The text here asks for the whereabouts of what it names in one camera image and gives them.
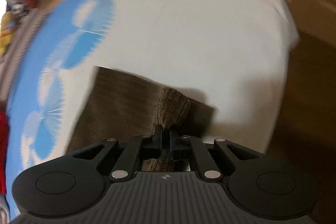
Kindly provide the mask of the brown corduroy pants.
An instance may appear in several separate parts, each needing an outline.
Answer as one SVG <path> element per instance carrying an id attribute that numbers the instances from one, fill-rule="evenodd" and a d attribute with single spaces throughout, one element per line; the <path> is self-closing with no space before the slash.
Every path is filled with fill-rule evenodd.
<path id="1" fill-rule="evenodd" d="M 215 109 L 182 92 L 121 71 L 99 67 L 92 91 L 73 130 L 67 153 L 115 138 L 153 135 L 155 127 L 201 137 Z"/>

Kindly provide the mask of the yellow plush toys pile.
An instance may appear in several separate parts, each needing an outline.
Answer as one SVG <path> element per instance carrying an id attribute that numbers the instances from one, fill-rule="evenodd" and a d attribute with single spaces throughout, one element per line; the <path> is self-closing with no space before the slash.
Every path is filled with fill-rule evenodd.
<path id="1" fill-rule="evenodd" d="M 11 43 L 15 30 L 16 22 L 11 11 L 5 12 L 1 18 L 1 37 L 0 37 L 0 54 L 4 55 Z"/>

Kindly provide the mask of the red folded blanket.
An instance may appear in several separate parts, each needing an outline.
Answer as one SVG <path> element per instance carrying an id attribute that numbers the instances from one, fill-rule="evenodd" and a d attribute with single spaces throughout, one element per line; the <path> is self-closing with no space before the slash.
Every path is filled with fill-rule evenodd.
<path id="1" fill-rule="evenodd" d="M 9 125 L 6 113 L 3 109 L 0 111 L 0 188 L 1 194 L 6 194 L 6 152 L 9 137 Z"/>

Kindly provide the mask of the blue white patterned bedsheet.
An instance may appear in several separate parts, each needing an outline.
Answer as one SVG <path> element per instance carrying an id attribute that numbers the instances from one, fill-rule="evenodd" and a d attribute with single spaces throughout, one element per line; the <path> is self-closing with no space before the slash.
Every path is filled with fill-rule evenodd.
<path id="1" fill-rule="evenodd" d="M 63 154 L 98 67 L 215 109 L 205 141 L 264 152 L 298 40 L 284 0 L 65 0 L 25 51 L 7 109 L 6 181 Z"/>

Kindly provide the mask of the panda plush toy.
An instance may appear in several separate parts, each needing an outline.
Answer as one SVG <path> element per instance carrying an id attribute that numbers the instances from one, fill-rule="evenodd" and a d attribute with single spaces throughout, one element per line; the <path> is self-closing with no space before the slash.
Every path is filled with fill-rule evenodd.
<path id="1" fill-rule="evenodd" d="M 15 17 L 26 16 L 29 13 L 29 11 L 30 11 L 30 9 L 23 2 L 17 2 L 17 3 L 7 4 L 7 6 L 9 7 L 9 11 Z"/>

